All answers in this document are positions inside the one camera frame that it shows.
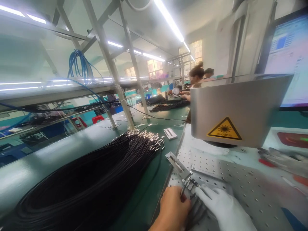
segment laser warning sign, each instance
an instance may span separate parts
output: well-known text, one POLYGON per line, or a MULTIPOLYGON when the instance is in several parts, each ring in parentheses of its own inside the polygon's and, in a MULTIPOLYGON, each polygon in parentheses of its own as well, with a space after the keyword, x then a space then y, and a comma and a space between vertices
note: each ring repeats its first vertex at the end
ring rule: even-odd
POLYGON ((233 125, 229 117, 226 117, 215 128, 213 128, 208 133, 208 136, 220 137, 232 140, 242 140, 241 136, 237 132, 235 126, 233 125))

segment gloved hand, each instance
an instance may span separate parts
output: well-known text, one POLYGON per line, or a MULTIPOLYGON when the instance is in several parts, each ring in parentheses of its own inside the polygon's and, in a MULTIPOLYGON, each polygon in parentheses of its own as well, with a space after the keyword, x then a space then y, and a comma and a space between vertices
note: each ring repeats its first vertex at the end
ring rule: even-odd
POLYGON ((196 188, 196 195, 215 215, 221 231, 257 231, 249 215, 233 196, 222 189, 211 190, 205 184, 201 188, 196 188))

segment monitor screen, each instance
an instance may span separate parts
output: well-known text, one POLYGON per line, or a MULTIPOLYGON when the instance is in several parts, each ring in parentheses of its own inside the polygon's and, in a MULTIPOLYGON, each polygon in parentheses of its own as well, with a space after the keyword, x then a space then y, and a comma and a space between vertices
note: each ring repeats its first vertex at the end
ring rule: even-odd
POLYGON ((308 107, 308 14, 276 26, 264 73, 293 73, 281 107, 308 107))

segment window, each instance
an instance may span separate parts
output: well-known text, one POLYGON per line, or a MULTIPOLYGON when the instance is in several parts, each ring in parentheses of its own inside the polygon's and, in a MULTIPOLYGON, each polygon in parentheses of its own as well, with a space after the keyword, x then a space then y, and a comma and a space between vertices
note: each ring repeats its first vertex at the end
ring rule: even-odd
POLYGON ((163 74, 163 64, 160 61, 149 60, 147 61, 148 71, 149 71, 149 79, 156 79, 163 74))
POLYGON ((192 61, 192 68, 202 61, 202 39, 190 44, 190 51, 196 62, 192 61))
POLYGON ((136 76, 134 67, 125 69, 125 75, 127 77, 136 76))
MULTIPOLYGON (((189 49, 196 62, 191 60, 190 56, 184 57, 184 75, 188 75, 190 70, 200 61, 202 61, 202 39, 192 42, 189 45, 189 49)), ((185 46, 179 48, 179 55, 184 54, 186 52, 188 51, 185 46)))

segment red chair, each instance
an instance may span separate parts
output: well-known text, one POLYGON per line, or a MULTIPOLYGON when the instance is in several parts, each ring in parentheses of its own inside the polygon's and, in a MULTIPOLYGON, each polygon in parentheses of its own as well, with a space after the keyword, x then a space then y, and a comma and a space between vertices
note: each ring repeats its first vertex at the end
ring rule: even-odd
POLYGON ((93 124, 96 124, 99 120, 104 120, 104 117, 102 115, 98 115, 92 118, 93 124))
MULTIPOLYGON (((78 117, 79 118, 79 120, 81 121, 81 123, 83 124, 83 126, 84 127, 87 127, 87 124, 82 120, 82 118, 80 118, 80 117, 78 117)), ((76 123, 76 121, 78 121, 78 119, 77 118, 72 118, 72 120, 74 121, 74 123, 76 123)))

